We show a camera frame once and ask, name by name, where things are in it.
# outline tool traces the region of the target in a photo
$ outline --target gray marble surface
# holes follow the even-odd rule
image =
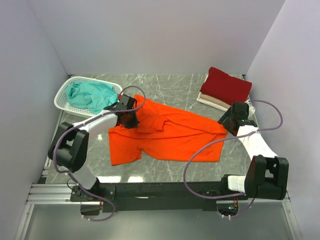
[[[201,85],[207,74],[102,74],[84,77],[109,81],[123,88],[136,85],[141,87],[147,98],[168,106],[190,111],[195,114],[218,120],[223,112],[196,101]],[[126,94],[139,94],[137,89],[128,89]],[[63,113],[60,122],[75,123],[84,118]],[[87,164],[92,173],[102,183],[127,182],[181,182],[185,162],[157,160],[142,154],[140,160],[132,163],[111,166],[108,131],[102,132],[88,146]],[[245,175],[250,164],[249,156],[238,140],[226,141],[219,162],[191,163],[187,180],[220,181],[224,174]],[[69,178],[58,174],[50,166],[47,184],[64,184]]]

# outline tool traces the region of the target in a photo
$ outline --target orange cloth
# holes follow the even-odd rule
[[[139,106],[144,97],[134,97]],[[137,128],[109,129],[112,165],[131,163],[144,151],[159,160],[188,161],[204,145],[225,138],[227,131],[215,120],[147,99],[136,111]],[[218,162],[223,141],[203,150],[194,162]]]

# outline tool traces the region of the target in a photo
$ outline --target folded cloth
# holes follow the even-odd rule
[[[209,101],[211,103],[218,104],[219,106],[224,107],[226,109],[231,107],[231,105],[229,105],[229,104],[227,104],[227,103],[225,103],[225,102],[223,102],[223,101],[221,101],[221,100],[219,100],[219,99],[217,99],[217,98],[215,98],[213,96],[209,96],[209,95],[206,95],[206,94],[203,94],[203,93],[200,93],[200,98],[202,98],[204,100],[207,100],[207,101]]]
[[[139,106],[144,97],[134,96]],[[146,100],[136,111],[139,125],[109,129],[111,165],[141,158],[142,151],[159,160],[188,161],[204,145],[226,137],[227,131],[215,120]],[[203,150],[194,162],[218,162],[224,142]]]
[[[234,102],[245,102],[251,87],[251,82],[243,81],[211,67],[200,92],[232,105]]]
[[[100,81],[79,81],[68,85],[65,90],[66,100],[71,105],[98,114],[105,107],[118,100],[113,86]]]
[[[216,104],[216,103],[213,103],[213,102],[210,102],[210,101],[208,101],[208,100],[205,100],[205,99],[203,99],[203,98],[201,98],[201,97],[198,97],[198,98],[196,99],[196,101],[199,102],[199,103],[208,105],[208,106],[210,106],[210,107],[213,107],[213,108],[215,108],[215,109],[224,111],[224,112],[226,112],[226,111],[228,110],[227,108],[225,108],[225,107],[223,107],[223,106],[220,106],[220,105],[218,105],[218,104]]]

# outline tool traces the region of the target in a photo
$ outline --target black metal base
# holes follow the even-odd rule
[[[227,175],[221,181],[190,182],[188,185],[196,193],[204,196],[222,196],[238,192],[228,190],[226,185]],[[71,202],[90,202],[88,196],[78,186],[73,187],[74,194]],[[217,201],[204,199],[189,192],[183,182],[157,182],[157,183],[100,183],[103,196],[114,202],[117,211],[141,211],[141,210],[185,210],[202,209],[203,211],[217,211]],[[240,196],[239,200],[247,200],[248,197]],[[93,206],[83,208],[83,215],[93,215]],[[107,202],[103,203],[102,212],[110,213],[113,208]]]

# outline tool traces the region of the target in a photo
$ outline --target white laundry basket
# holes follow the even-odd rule
[[[93,78],[88,78],[88,77],[83,77],[83,76],[74,76],[69,78],[59,89],[57,94],[55,95],[54,98],[54,105],[61,110],[64,110],[68,114],[76,115],[79,117],[84,117],[84,118],[89,118],[94,116],[95,114],[92,113],[89,109],[87,108],[78,108],[76,106],[72,106],[71,104],[68,103],[67,101],[67,95],[66,95],[66,89],[69,84],[73,82],[88,82],[88,81],[95,81],[95,82],[102,82],[106,84],[112,85],[112,88],[116,94],[119,94],[122,91],[122,87],[119,84],[109,82],[109,81],[102,81],[98,79],[93,79]]]

